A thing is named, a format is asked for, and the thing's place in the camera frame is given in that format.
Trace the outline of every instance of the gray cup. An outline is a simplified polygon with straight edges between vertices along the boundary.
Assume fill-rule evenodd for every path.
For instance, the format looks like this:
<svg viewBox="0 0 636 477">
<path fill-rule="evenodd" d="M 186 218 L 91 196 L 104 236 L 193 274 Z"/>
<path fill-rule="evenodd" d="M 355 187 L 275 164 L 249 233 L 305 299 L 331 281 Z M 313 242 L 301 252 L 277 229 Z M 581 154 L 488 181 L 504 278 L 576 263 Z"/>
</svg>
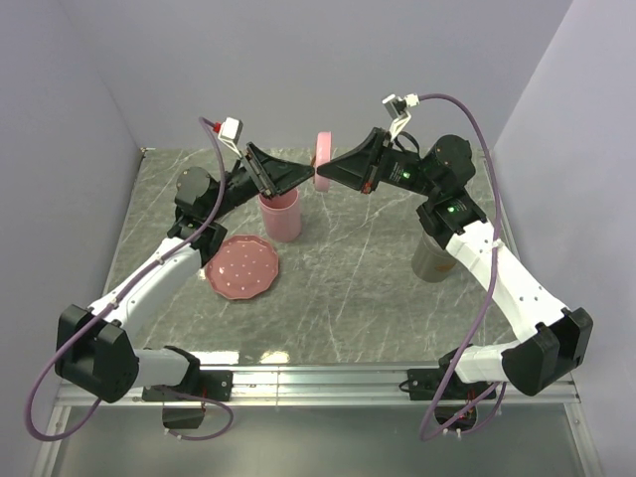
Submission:
<svg viewBox="0 0 636 477">
<path fill-rule="evenodd" d="M 429 283 L 439 283 L 446 278 L 457 260 L 428 234 L 422 234 L 415 254 L 410 261 L 413 273 Z"/>
</svg>

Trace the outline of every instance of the pink plate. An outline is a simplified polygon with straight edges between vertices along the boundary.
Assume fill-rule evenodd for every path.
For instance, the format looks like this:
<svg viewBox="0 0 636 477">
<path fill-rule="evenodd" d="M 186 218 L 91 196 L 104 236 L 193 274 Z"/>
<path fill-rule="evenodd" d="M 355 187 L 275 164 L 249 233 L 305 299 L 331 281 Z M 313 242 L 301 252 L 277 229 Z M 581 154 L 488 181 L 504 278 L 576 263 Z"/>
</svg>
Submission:
<svg viewBox="0 0 636 477">
<path fill-rule="evenodd" d="M 224 241 L 206 265 L 206 277 L 229 300 L 247 300 L 271 286 L 278 274 L 278 254 L 257 236 L 233 236 Z"/>
<path fill-rule="evenodd" d="M 316 139 L 316 164 L 314 167 L 316 170 L 323 164 L 327 164 L 331 161 L 331 132 L 319 132 L 318 139 Z M 314 187 L 318 192 L 329 191 L 329 179 L 319 176 L 318 173 L 314 174 Z"/>
</svg>

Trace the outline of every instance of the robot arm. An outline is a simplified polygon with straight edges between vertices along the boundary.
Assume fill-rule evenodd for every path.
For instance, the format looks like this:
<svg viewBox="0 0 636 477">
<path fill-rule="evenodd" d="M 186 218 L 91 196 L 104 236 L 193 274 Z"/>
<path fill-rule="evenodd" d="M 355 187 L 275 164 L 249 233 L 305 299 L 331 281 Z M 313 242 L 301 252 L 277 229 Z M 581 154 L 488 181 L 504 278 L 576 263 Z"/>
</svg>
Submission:
<svg viewBox="0 0 636 477">
<path fill-rule="evenodd" d="M 409 119 L 404 115 L 407 103 L 390 96 L 386 106 L 395 110 L 389 131 L 374 128 L 361 145 L 320 166 L 317 174 L 363 194 L 385 182 L 426 196 L 427 201 L 417 209 L 424 231 L 462 262 L 484 288 L 490 282 L 493 247 L 498 249 L 493 298 L 517 340 L 469 347 L 455 374 L 462 383 L 510 382 L 520 392 L 536 395 L 581 364 L 591 318 L 582 308 L 569 311 L 500 240 L 492 243 L 493 226 L 465 189 L 476 172 L 468 141 L 443 136 L 423 158 L 416 152 L 394 149 L 392 144 Z M 440 360 L 442 368 L 448 366 L 449 355 Z"/>
<path fill-rule="evenodd" d="M 228 119 L 226 135 L 236 148 L 239 121 Z M 228 129 L 235 133 L 229 137 Z M 226 191 L 216 219 L 249 199 L 282 195 L 310 179 L 314 168 L 273 158 L 252 143 L 226 175 Z M 82 336 L 56 363 L 56 373 L 106 402 L 115 402 L 131 388 L 168 386 L 180 393 L 200 396 L 199 360 L 174 347 L 162 350 L 134 350 L 131 340 L 167 296 L 197 273 L 217 253 L 227 233 L 212 222 L 188 245 L 162 260 L 168 250 L 183 243 L 207 219 L 219 194 L 217 182 L 206 170 L 191 167 L 179 176 L 175 197 L 175 223 L 157 250 L 114 290 L 86 309 L 72 305 L 60 317 L 58 349 L 87 321 L 108 305 L 112 310 Z M 137 280 L 141 270 L 159 265 Z M 120 301 L 116 296 L 128 292 Z"/>
</svg>

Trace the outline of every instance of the marble surface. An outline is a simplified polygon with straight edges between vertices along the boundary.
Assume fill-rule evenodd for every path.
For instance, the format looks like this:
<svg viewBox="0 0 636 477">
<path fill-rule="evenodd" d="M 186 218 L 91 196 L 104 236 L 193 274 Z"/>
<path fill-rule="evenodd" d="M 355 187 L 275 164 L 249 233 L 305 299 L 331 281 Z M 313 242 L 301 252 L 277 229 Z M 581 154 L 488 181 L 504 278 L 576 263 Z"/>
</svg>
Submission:
<svg viewBox="0 0 636 477">
<path fill-rule="evenodd" d="M 309 149 L 276 149 L 275 157 L 309 163 Z M 343 150 L 335 150 L 338 155 Z M 469 185 L 494 216 L 483 157 Z M 234 161 L 226 159 L 230 167 Z M 212 151 L 149 150 L 141 163 L 113 262 L 115 287 L 158 246 L 174 218 L 175 179 L 190 166 L 216 173 Z M 420 196 L 381 184 L 369 196 L 333 184 L 328 194 L 299 188 L 303 231 L 292 243 L 272 244 L 280 273 L 272 287 L 248 301 L 216 294 L 203 272 L 190 278 L 134 337 L 135 347 L 174 345 L 217 353 L 218 363 L 327 364 L 436 360 L 456 348 L 485 292 L 461 265 L 442 283 L 411 271 L 421 235 Z M 266 237 L 256 199 L 222 219 L 227 238 Z M 495 306 L 475 337 L 477 345 L 505 343 L 512 330 Z"/>
</svg>

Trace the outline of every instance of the white arm segment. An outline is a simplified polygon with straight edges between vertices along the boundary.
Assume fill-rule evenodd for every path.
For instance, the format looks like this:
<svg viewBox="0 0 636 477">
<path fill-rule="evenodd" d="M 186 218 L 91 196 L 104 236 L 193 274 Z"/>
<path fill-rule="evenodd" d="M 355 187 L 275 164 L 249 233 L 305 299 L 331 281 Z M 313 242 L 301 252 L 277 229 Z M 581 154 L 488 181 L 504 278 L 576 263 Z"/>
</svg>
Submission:
<svg viewBox="0 0 636 477">
<path fill-rule="evenodd" d="M 455 373 L 462 383 L 489 383 L 507 381 L 502 368 L 502 352 L 515 348 L 519 341 L 515 340 L 503 345 L 471 346 L 461 355 Z"/>
<path fill-rule="evenodd" d="M 188 371 L 188 360 L 172 350 L 135 350 L 139 358 L 139 374 L 132 385 L 177 386 Z"/>
<path fill-rule="evenodd" d="M 97 314 L 103 310 L 139 270 L 181 242 L 180 238 L 165 238 L 155 253 L 132 272 L 122 284 L 91 303 L 92 313 Z M 126 331 L 128 338 L 132 341 L 143 322 L 200 268 L 199 253 L 190 246 L 184 246 L 162 265 L 158 265 L 144 276 L 104 320 L 107 322 L 119 320 L 121 328 Z M 135 350 L 135 355 L 139 358 L 139 374 L 133 384 L 134 388 L 157 385 L 176 386 L 181 383 L 188 370 L 188 360 L 168 349 Z"/>
<path fill-rule="evenodd" d="M 139 268 L 132 272 L 123 283 L 107 295 L 90 304 L 92 314 L 96 315 L 111 302 L 114 296 L 139 273 L 139 270 L 156 261 L 156 259 L 181 243 L 180 238 L 164 238 L 159 248 Z M 105 321 L 119 320 L 121 328 L 126 330 L 130 341 L 135 337 L 143 322 L 166 300 L 173 295 L 188 278 L 201 268 L 201 256 L 190 246 L 184 246 L 177 251 L 163 265 L 155 267 L 119 302 Z"/>
<path fill-rule="evenodd" d="M 454 235 L 450 239 L 446 250 L 487 289 L 492 265 L 493 226 L 476 222 L 464 230 L 461 236 Z M 493 298 L 515 336 L 523 343 L 537 334 L 539 323 L 550 326 L 561 319 L 565 305 L 550 295 L 500 240 L 495 246 L 499 251 Z"/>
<path fill-rule="evenodd" d="M 470 270 L 481 285 L 490 284 L 493 226 L 473 223 L 464 234 L 454 235 L 446 250 Z M 502 382 L 502 352 L 537 334 L 536 325 L 552 325 L 563 317 L 565 305 L 550 295 L 498 240 L 497 283 L 493 299 L 513 328 L 517 340 L 502 345 L 471 346 L 462 354 L 455 372 L 463 383 Z"/>
</svg>

